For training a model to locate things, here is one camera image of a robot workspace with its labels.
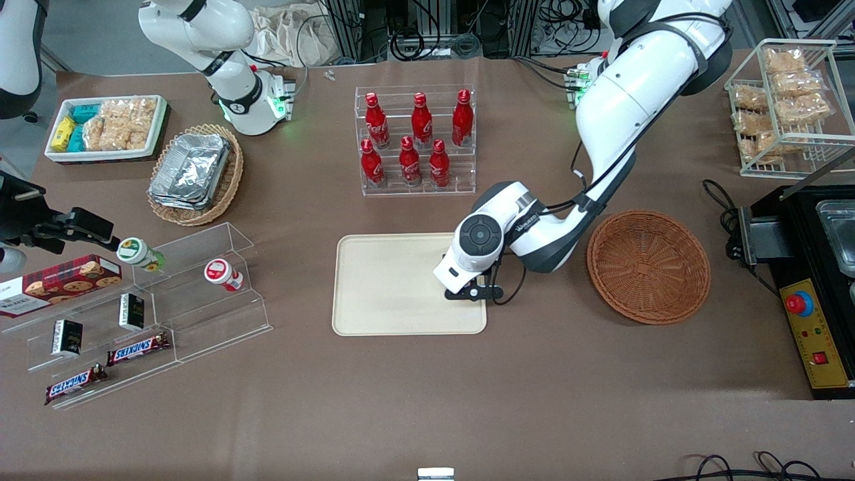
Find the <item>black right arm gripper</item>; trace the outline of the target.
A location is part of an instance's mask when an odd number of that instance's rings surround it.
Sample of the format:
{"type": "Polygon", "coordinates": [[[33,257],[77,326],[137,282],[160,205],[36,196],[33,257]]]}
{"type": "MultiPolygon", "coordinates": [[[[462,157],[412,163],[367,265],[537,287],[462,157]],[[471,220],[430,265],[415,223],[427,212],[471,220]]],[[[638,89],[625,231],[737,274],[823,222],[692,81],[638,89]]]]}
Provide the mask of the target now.
{"type": "Polygon", "coordinates": [[[19,246],[21,237],[35,229],[35,247],[50,253],[63,252],[66,243],[89,243],[117,251],[120,239],[113,235],[112,222],[80,207],[65,214],[51,211],[42,186],[6,172],[1,176],[2,244],[19,246]]]}

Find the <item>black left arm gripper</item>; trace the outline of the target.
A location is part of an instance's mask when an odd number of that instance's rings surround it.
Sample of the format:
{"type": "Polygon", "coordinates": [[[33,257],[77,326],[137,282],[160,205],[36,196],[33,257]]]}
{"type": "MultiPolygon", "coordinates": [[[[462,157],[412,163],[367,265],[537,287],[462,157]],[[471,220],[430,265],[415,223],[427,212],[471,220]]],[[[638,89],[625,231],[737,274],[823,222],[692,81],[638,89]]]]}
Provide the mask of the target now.
{"type": "Polygon", "coordinates": [[[480,276],[468,281],[457,293],[446,289],[449,301],[493,301],[504,298],[504,289],[496,281],[498,266],[492,266],[480,276]]]}

